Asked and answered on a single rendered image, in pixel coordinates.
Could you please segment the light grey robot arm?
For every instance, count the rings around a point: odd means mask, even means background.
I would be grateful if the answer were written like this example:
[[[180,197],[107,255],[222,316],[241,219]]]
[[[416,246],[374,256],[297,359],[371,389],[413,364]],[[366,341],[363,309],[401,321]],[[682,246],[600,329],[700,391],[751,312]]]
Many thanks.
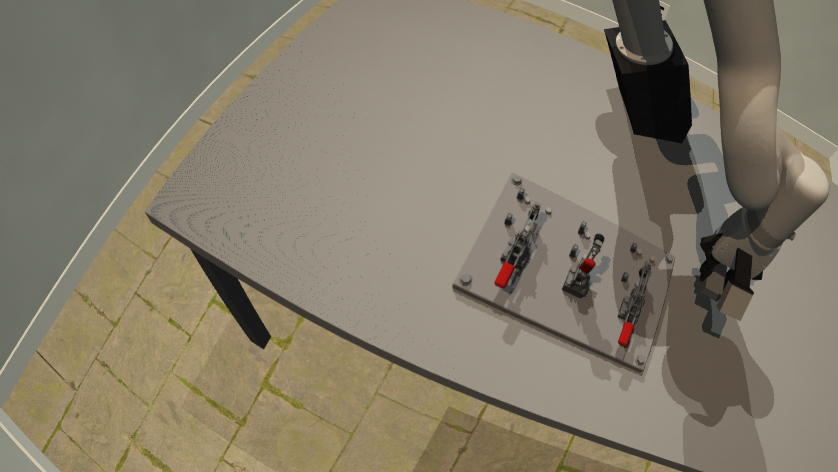
[[[642,65],[667,60],[673,42],[664,31],[659,0],[612,1],[620,54]],[[727,185],[737,203],[748,209],[754,238],[774,249],[794,240],[794,231],[827,200],[829,182],[821,167],[776,125],[781,51],[774,1],[704,4],[717,57]],[[734,278],[716,306],[739,321],[754,294],[751,269],[752,255],[737,248]]]

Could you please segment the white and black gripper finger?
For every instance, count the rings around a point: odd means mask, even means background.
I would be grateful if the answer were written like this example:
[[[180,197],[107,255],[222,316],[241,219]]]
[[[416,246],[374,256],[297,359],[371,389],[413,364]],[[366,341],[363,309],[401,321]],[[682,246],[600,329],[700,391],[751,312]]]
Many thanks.
[[[755,278],[753,278],[752,280],[762,280],[762,274],[763,274],[763,271],[762,271],[762,272],[761,272],[758,276],[756,276]],[[726,284],[727,284],[727,282],[728,282],[729,278],[732,278],[732,279],[734,278],[734,270],[732,270],[732,269],[729,269],[729,270],[726,272],[726,278],[725,278],[724,288],[725,288],[725,286],[726,286]]]
[[[704,281],[712,272],[713,268],[718,265],[720,262],[714,259],[711,252],[716,242],[722,237],[723,233],[707,236],[701,238],[700,246],[702,250],[705,252],[706,260],[700,267],[700,281]]]

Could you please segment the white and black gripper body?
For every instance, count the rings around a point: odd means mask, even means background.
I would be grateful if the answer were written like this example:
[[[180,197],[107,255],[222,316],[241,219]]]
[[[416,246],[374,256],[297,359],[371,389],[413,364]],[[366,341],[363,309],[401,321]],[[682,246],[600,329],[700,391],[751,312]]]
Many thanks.
[[[772,262],[783,243],[774,249],[761,245],[749,229],[747,211],[744,207],[740,208],[719,226],[714,234],[723,234],[711,254],[717,261],[734,270],[736,249],[740,248],[752,255],[751,278],[755,278]]]

